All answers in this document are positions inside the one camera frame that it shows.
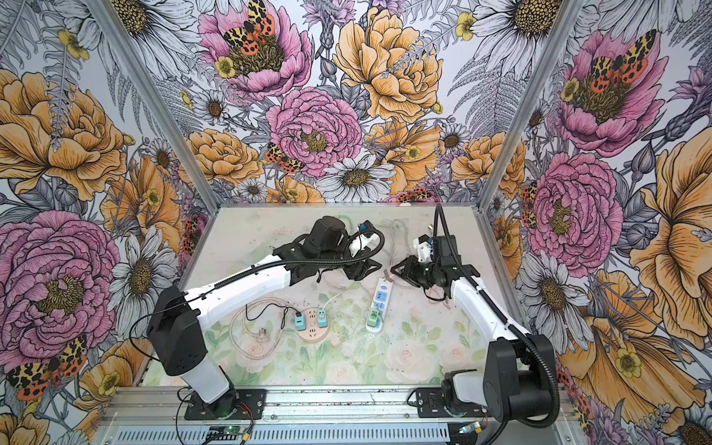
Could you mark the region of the white blue power strip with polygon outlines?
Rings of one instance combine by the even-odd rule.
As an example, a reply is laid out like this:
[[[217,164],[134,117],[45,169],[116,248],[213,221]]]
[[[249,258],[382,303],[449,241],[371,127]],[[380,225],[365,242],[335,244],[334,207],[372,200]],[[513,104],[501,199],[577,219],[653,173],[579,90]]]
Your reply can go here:
[[[374,296],[372,298],[371,306],[367,312],[367,318],[369,316],[369,313],[372,309],[378,308],[381,311],[382,319],[381,319],[381,329],[380,330],[374,330],[370,329],[366,326],[366,330],[371,333],[371,334],[377,334],[379,333],[384,324],[385,324],[385,317],[387,315],[388,307],[389,307],[389,300],[392,294],[392,287],[393,283],[386,278],[379,278],[378,283],[376,284],[376,289],[374,292]]]

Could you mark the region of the green charger adapter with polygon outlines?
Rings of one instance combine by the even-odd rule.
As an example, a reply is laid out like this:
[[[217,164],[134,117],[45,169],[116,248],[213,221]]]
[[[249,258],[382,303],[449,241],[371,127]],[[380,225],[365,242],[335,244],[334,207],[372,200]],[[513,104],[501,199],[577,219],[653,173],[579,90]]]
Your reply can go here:
[[[369,313],[368,318],[367,318],[366,325],[370,329],[380,330],[381,329],[381,319],[382,319],[381,311],[378,308],[372,309]]]

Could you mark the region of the teal charger with white cable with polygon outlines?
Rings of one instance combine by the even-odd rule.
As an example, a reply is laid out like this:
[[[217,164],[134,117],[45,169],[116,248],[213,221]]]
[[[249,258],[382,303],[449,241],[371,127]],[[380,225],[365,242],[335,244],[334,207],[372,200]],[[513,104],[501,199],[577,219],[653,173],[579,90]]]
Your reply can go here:
[[[317,311],[317,324],[320,328],[328,328],[328,319],[326,310]]]

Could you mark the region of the teal charger with black cable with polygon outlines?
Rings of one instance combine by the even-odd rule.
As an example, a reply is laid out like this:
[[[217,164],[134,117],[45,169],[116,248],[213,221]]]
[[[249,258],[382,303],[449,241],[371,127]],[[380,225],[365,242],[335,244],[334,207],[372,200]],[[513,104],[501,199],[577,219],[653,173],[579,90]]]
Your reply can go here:
[[[298,332],[303,332],[307,329],[306,317],[299,311],[295,313],[295,328]]]

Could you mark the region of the round pink power socket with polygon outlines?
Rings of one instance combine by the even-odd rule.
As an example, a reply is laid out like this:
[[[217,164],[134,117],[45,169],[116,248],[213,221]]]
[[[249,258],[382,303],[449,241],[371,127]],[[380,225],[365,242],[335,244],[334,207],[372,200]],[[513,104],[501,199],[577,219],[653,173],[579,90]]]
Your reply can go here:
[[[307,343],[318,343],[324,340],[329,333],[330,327],[320,328],[318,326],[317,311],[305,311],[303,314],[306,317],[307,329],[303,332],[296,330],[299,338]]]

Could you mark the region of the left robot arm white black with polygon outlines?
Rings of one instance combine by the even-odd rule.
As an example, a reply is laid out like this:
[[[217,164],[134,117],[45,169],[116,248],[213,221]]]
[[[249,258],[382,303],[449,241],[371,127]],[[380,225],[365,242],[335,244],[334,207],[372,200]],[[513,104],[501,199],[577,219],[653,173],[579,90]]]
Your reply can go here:
[[[247,269],[203,287],[164,289],[149,315],[146,335],[168,376],[178,376],[216,417],[237,406],[235,387],[209,355],[204,333],[224,316],[274,291],[325,272],[341,270],[361,281],[381,267],[374,257],[386,238],[370,222],[349,234],[336,217],[318,219],[311,231],[275,248]]]

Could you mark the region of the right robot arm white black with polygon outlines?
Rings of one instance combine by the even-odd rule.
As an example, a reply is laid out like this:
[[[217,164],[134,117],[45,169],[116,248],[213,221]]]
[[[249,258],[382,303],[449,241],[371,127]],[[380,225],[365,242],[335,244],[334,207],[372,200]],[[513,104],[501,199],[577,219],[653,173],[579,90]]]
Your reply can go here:
[[[391,272],[422,291],[441,289],[443,300],[463,310],[488,343],[483,372],[445,375],[444,407],[459,415],[479,406],[502,425],[552,426],[561,408],[552,342],[521,326],[491,296],[478,270],[463,263],[441,205],[435,207],[431,235],[419,237],[415,248]]]

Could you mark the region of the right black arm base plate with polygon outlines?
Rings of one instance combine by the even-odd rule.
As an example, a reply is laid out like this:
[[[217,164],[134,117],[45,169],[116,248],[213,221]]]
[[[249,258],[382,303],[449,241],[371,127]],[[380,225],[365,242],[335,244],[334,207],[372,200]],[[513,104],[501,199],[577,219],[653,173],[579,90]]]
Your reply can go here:
[[[420,387],[412,391],[407,402],[415,407],[419,418],[484,418],[487,410],[475,403],[456,402],[446,397],[443,389]]]

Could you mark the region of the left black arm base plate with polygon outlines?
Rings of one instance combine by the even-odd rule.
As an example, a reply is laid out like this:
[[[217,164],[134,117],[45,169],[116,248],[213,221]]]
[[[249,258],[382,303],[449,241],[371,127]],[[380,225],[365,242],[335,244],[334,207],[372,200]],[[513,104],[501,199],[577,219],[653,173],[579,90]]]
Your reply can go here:
[[[229,389],[215,402],[207,403],[198,396],[190,396],[185,420],[260,420],[268,391],[266,389]]]

